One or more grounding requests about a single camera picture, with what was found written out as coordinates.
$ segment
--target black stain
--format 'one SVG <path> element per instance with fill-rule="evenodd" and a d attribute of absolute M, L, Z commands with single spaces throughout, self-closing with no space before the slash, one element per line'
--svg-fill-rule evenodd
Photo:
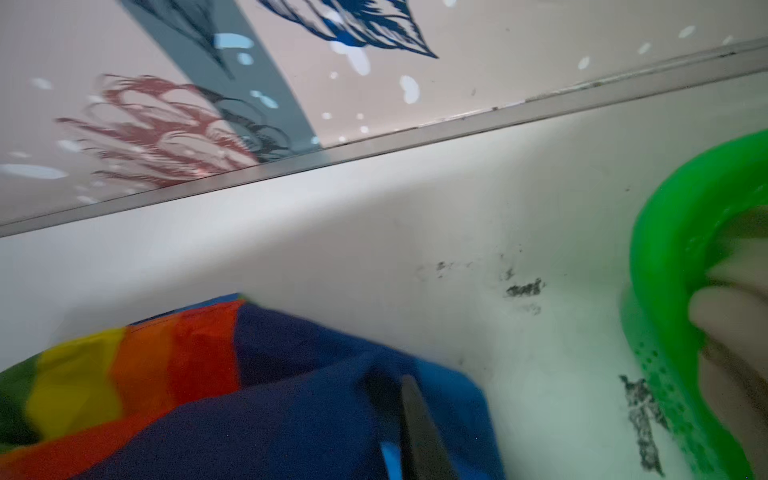
<path fill-rule="evenodd" d="M 654 421 L 669 430 L 667 418 L 661 411 L 661 407 L 648 389 L 645 379 L 630 382 L 626 375 L 619 375 L 624 383 L 624 397 L 629 407 L 629 421 L 634 427 L 637 436 L 637 447 L 640 449 L 640 465 L 646 472 L 655 471 L 664 477 L 659 459 L 659 449 L 654 441 L 654 434 L 650 430 L 650 417 Z"/>
<path fill-rule="evenodd" d="M 541 279 L 525 285 L 512 285 L 507 288 L 507 296 L 536 296 L 541 293 Z"/>

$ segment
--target white surface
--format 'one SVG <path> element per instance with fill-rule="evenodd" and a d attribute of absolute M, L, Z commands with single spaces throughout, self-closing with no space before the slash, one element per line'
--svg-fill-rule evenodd
<path fill-rule="evenodd" d="M 0 368 L 240 291 L 468 373 L 509 478 L 650 478 L 618 378 L 640 377 L 631 226 L 677 166 L 766 127 L 762 74 L 6 237 Z"/>

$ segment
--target rainbow striped fabric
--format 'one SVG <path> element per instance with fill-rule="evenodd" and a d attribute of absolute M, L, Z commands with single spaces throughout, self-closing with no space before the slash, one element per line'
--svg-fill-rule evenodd
<path fill-rule="evenodd" d="M 392 478 L 406 373 L 462 477 L 503 478 L 464 376 L 238 296 L 0 372 L 0 476 Z"/>

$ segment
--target dark speck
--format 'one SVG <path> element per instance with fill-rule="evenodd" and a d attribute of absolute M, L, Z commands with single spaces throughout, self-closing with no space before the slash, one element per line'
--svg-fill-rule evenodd
<path fill-rule="evenodd" d="M 507 296 L 536 296 L 541 293 L 541 279 L 525 285 L 513 285 L 507 288 Z"/>

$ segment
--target blue leaf print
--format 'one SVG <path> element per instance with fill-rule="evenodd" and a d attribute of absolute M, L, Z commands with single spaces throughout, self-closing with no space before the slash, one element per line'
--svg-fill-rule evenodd
<path fill-rule="evenodd" d="M 325 40 L 350 47 L 398 48 L 437 58 L 406 0 L 258 0 Z"/>

